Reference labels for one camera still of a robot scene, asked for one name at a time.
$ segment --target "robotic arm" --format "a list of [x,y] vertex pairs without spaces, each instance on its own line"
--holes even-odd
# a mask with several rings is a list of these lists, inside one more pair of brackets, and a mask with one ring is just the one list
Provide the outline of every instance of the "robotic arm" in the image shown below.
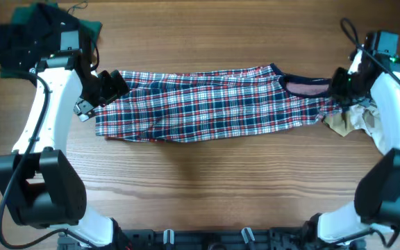
[[[337,70],[331,84],[332,95],[341,103],[371,94],[381,113],[389,149],[361,180],[353,202],[335,212],[315,215],[301,228],[195,233],[175,233],[170,229],[162,233],[122,231],[114,219],[100,215],[87,205],[84,184],[66,159],[72,113],[85,121],[94,116],[94,108],[111,103],[126,94],[128,88],[118,71],[101,72],[98,76],[91,74],[86,52],[90,50],[90,41],[80,31],[63,32],[61,38],[61,50],[37,64],[37,76],[44,82],[37,85],[35,101],[21,137],[12,154],[0,156],[0,190],[16,224],[65,233],[70,237],[60,237],[58,248],[61,249],[70,246],[128,250],[363,249],[359,247],[358,238],[373,232],[398,231],[399,234],[400,84],[366,56],[366,53],[373,54],[400,79],[397,35],[382,31],[370,33],[350,70]],[[44,119],[43,104],[47,105]],[[37,136],[32,137],[38,121]],[[27,180],[38,172],[43,175],[44,182],[29,183]],[[8,244],[2,231],[0,241],[11,249],[31,246]]]

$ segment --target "plaid fabric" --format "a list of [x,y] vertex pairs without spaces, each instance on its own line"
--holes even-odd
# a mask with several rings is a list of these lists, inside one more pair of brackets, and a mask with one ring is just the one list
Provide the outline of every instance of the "plaid fabric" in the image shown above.
[[189,74],[123,71],[122,76],[131,91],[95,110],[97,135],[196,142],[315,124],[340,112],[328,97],[290,94],[281,85],[286,75],[274,65]]

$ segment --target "wooden table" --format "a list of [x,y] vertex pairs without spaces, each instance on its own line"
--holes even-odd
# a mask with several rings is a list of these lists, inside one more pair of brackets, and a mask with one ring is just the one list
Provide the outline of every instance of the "wooden table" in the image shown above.
[[[0,23],[18,5],[0,4]],[[354,48],[340,30],[341,17],[353,20],[362,39],[377,29],[400,35],[400,1],[392,0],[90,1],[75,16],[103,23],[99,69],[109,71],[202,72],[273,62],[284,72],[331,77],[350,65]],[[26,81],[0,79],[0,154],[10,153],[19,137],[34,92]],[[89,203],[122,228],[299,226],[352,200],[381,158],[363,132],[342,138],[322,124],[163,144],[105,140],[95,136],[94,123],[73,118],[68,158]],[[44,234],[15,226],[8,213],[4,231],[18,244]],[[55,245],[54,237],[36,249]],[[369,246],[381,249],[376,236]]]

